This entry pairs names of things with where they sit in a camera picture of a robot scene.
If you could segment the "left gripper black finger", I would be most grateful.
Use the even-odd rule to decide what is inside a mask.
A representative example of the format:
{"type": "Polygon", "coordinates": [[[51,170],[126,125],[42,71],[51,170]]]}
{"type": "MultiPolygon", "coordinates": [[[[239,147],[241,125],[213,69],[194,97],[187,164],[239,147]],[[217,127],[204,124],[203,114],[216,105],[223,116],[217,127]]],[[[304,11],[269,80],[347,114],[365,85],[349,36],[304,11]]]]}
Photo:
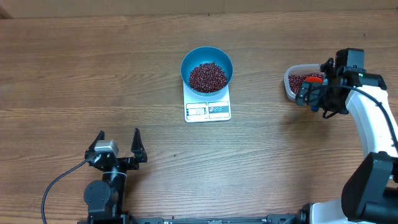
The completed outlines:
{"type": "Polygon", "coordinates": [[[134,129],[134,137],[131,145],[131,152],[134,154],[134,158],[137,163],[147,162],[147,153],[144,149],[141,134],[138,128],[134,129]]]}
{"type": "Polygon", "coordinates": [[[85,159],[89,157],[89,155],[95,150],[96,143],[100,140],[105,139],[105,132],[100,131],[99,134],[97,135],[96,139],[91,143],[91,145],[88,147],[88,149],[85,151],[85,159]]]}

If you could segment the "red measuring scoop blue handle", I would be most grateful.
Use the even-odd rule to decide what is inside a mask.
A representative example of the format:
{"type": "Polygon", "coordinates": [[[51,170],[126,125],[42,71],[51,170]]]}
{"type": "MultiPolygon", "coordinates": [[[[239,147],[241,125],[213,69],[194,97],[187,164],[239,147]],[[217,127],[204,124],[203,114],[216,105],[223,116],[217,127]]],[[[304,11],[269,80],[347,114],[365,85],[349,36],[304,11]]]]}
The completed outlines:
{"type": "MultiPolygon", "coordinates": [[[[320,84],[323,83],[323,79],[322,79],[322,78],[318,78],[318,77],[307,77],[307,78],[305,79],[305,81],[306,81],[306,82],[310,82],[310,83],[320,83],[320,84]]],[[[313,112],[318,112],[319,107],[317,107],[317,106],[311,106],[311,110],[312,110],[313,112]]]]}

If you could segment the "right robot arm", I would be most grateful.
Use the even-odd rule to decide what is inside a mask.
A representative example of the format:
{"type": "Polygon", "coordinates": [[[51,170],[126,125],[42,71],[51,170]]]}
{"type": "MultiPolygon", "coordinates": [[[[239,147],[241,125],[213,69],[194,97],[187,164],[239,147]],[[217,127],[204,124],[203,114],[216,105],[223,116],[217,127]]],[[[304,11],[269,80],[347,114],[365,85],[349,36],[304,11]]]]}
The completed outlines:
{"type": "Polygon", "coordinates": [[[297,105],[323,110],[323,118],[350,114],[364,160],[343,187],[341,197],[308,203],[296,215],[278,215],[277,223],[397,223],[397,123],[381,75],[368,73],[364,50],[337,51],[323,64],[290,67],[284,77],[287,97],[297,105]]]}

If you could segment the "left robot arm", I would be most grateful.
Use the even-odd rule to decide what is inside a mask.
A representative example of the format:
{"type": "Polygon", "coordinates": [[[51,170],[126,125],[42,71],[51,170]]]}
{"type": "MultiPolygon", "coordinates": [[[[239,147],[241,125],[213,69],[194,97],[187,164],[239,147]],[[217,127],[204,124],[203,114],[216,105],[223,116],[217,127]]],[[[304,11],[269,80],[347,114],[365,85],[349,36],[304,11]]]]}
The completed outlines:
{"type": "Polygon", "coordinates": [[[86,186],[83,197],[88,206],[87,223],[136,223],[129,211],[123,209],[127,171],[138,170],[147,162],[147,154],[139,129],[134,130],[132,157],[119,157],[113,140],[106,140],[104,131],[85,152],[86,162],[102,172],[102,178],[86,186]]]}

